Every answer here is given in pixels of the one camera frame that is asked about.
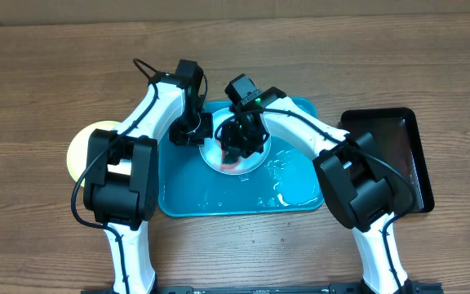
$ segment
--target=wall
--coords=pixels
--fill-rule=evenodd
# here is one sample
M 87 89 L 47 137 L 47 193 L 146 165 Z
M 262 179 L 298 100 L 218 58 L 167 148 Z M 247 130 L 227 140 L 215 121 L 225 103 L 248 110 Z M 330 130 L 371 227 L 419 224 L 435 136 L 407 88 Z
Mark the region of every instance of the wall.
M 470 0 L 0 0 L 0 25 L 470 12 Z

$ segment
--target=wooden table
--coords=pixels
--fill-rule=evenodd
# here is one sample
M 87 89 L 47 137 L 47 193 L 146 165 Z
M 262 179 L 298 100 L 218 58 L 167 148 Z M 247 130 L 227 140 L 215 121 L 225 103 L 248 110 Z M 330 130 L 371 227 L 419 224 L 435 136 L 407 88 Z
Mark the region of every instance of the wooden table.
M 264 89 L 309 98 L 333 125 L 346 109 L 412 108 L 437 205 L 397 223 L 402 264 L 412 279 L 470 292 L 470 15 L 0 28 L 0 292 L 76 293 L 113 281 L 104 233 L 70 213 L 65 154 L 79 130 L 121 121 L 140 102 L 145 79 L 133 57 L 164 71 L 198 61 L 210 99 L 246 73 Z M 325 206 L 188 219 L 157 212 L 149 238 L 163 286 L 361 278 L 352 234 Z

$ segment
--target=wood grain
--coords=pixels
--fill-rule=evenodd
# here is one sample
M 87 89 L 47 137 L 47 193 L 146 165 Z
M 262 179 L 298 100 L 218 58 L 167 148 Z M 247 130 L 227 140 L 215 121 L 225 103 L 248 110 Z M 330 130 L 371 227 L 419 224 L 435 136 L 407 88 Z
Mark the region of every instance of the wood grain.
M 470 292 L 470 15 L 429 15 L 0 28 L 1 293 L 113 281 L 104 234 L 71 216 L 65 153 L 79 130 L 123 120 L 144 96 L 133 57 L 164 71 L 198 61 L 210 100 L 246 73 L 262 88 L 309 98 L 333 125 L 346 109 L 412 108 L 437 205 L 397 223 L 402 263 L 412 279 Z M 362 272 L 351 232 L 325 206 L 187 219 L 157 212 L 149 237 L 161 285 L 316 285 Z
M 0 0 L 0 25 L 470 13 L 470 0 Z

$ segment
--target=blue silicone mat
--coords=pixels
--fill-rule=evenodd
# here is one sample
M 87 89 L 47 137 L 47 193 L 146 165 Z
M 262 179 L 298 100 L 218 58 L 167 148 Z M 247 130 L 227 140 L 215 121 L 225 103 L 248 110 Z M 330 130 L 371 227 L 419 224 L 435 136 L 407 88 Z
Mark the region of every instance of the blue silicone mat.
M 317 116 L 309 100 L 293 101 Z M 205 104 L 205 110 L 214 113 L 230 104 L 212 101 Z M 159 206 L 174 217 L 296 212 L 324 203 L 311 160 L 276 137 L 259 167 L 235 176 L 213 170 L 198 147 L 175 146 L 166 133 L 159 143 L 159 180 Z

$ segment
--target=black cable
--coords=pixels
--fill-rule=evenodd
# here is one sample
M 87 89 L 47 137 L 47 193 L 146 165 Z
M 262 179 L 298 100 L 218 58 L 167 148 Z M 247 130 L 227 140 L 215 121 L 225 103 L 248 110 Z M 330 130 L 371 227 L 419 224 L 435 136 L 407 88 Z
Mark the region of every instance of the black cable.
M 148 65 L 147 63 L 145 63 L 144 61 L 139 60 L 137 58 L 134 58 L 133 62 L 134 62 L 134 65 L 137 67 L 137 69 L 139 69 L 140 72 L 143 73 L 144 76 L 148 79 L 148 88 L 149 88 L 149 85 L 152 84 L 153 90 L 154 90 L 153 99 L 150 102 L 150 104 L 148 105 L 148 107 L 143 111 L 143 113 L 124 132 L 122 132 L 115 139 L 113 139 L 112 142 L 110 142 L 108 144 L 108 146 L 103 151 L 101 151 L 99 154 L 97 154 L 95 159 L 92 160 L 92 162 L 90 164 L 88 164 L 86 169 L 79 176 L 79 179 L 76 182 L 75 186 L 73 187 L 72 201 L 71 201 L 71 205 L 70 205 L 70 207 L 72 209 L 73 217 L 75 218 L 76 221 L 78 221 L 79 224 L 85 225 L 85 226 L 90 227 L 90 228 L 95 228 L 95 229 L 106 229 L 108 232 L 112 233 L 115 236 L 115 242 L 117 242 L 118 246 L 119 246 L 119 256 L 121 258 L 122 281 L 124 282 L 124 285 L 125 285 L 125 288 L 126 288 L 126 294 L 130 294 L 130 287 L 128 285 L 128 276 L 126 275 L 126 264 L 125 264 L 125 260 L 124 260 L 124 248 L 122 246 L 122 236 L 119 235 L 119 233 L 112 227 L 109 227 L 109 226 L 103 225 L 103 224 L 91 223 L 89 221 L 83 220 L 78 214 L 78 210 L 76 208 L 76 202 L 77 202 L 76 200 L 77 200 L 78 191 L 81 188 L 82 182 L 84 181 L 84 179 L 85 179 L 86 175 L 88 174 L 88 172 L 95 166 L 95 163 L 97 163 L 97 161 L 104 154 L 108 153 L 110 151 L 110 149 L 120 141 L 120 139 L 124 138 L 126 135 L 128 135 L 128 133 L 130 133 L 130 131 L 135 129 L 137 127 L 137 125 L 139 125 L 140 121 L 143 120 L 143 118 L 148 114 L 148 112 L 155 105 L 155 101 L 157 99 L 159 99 L 159 91 L 157 89 L 157 84 L 154 83 L 153 80 L 152 80 L 152 77 L 150 77 L 149 74 L 147 74 L 139 66 L 139 63 L 141 63 L 142 65 L 148 67 L 149 69 L 151 69 L 155 73 L 157 73 L 157 70 L 155 68 L 153 68 L 152 66 Z
M 208 79 L 206 78 L 206 75 L 203 73 L 202 77 L 204 78 L 204 100 L 206 99 L 206 95 L 208 95 Z
M 290 111 L 290 110 L 282 110 L 282 109 L 255 109 L 255 110 L 241 111 L 241 112 L 235 113 L 233 116 L 231 116 L 229 118 L 226 118 L 215 129 L 215 139 L 216 140 L 221 140 L 218 136 L 219 135 L 219 130 L 224 125 L 226 125 L 229 121 L 231 121 L 232 119 L 239 118 L 240 116 L 242 116 L 244 114 L 261 114 L 261 113 L 264 113 L 264 112 L 275 113 L 275 114 L 286 114 L 286 115 L 290 115 L 292 117 L 295 117 L 295 118 L 299 119 L 300 121 L 302 121 L 303 123 L 306 123 L 307 125 L 309 125 L 313 130 L 318 132 L 325 139 L 330 140 L 331 142 L 336 143 L 337 145 L 344 145 L 343 141 L 333 138 L 330 134 L 323 131 L 320 127 L 318 127 L 314 123 L 310 122 L 307 118 L 303 117 L 302 115 L 297 114 L 297 113 L 295 113 L 293 111 Z M 394 223 L 395 221 L 401 219 L 402 217 L 407 215 L 409 212 L 411 212 L 411 210 L 413 209 L 413 207 L 415 206 L 415 203 L 416 203 L 415 189 L 410 184 L 410 182 L 400 172 L 398 172 L 394 167 L 390 166 L 386 162 L 384 162 L 384 161 L 382 161 L 382 160 L 380 160 L 380 159 L 378 159 L 378 158 L 376 158 L 376 157 L 374 157 L 374 156 L 372 156 L 372 155 L 370 155 L 370 154 L 368 154 L 368 153 L 366 153 L 366 152 L 364 152 L 360 149 L 352 147 L 351 145 L 344 145 L 344 146 L 345 146 L 345 148 L 347 148 L 351 152 L 353 152 L 355 154 L 358 154 L 358 155 L 362 156 L 363 158 L 368 158 L 368 159 L 374 161 L 376 164 L 379 164 L 380 166 L 387 168 L 395 176 L 400 178 L 404 182 L 404 184 L 407 185 L 407 187 L 409 187 L 409 189 L 410 189 L 410 192 L 411 192 L 411 205 L 409 205 L 408 208 L 406 210 L 404 210 L 400 215 L 396 215 L 391 220 L 388 220 L 388 222 L 386 222 L 384 227 L 382 228 L 382 239 L 384 241 L 384 247 L 385 247 L 386 255 L 387 255 L 387 258 L 388 258 L 388 263 L 389 263 L 390 270 L 392 272 L 393 277 L 395 278 L 395 282 L 397 283 L 398 289 L 400 289 L 401 293 L 405 293 L 405 290 L 404 290 L 404 288 L 402 287 L 402 285 L 400 283 L 400 279 L 398 278 L 398 275 L 397 275 L 397 272 L 395 270 L 394 264 L 392 263 L 391 252 L 389 251 L 389 244 L 388 244 L 388 228 L 392 223 Z

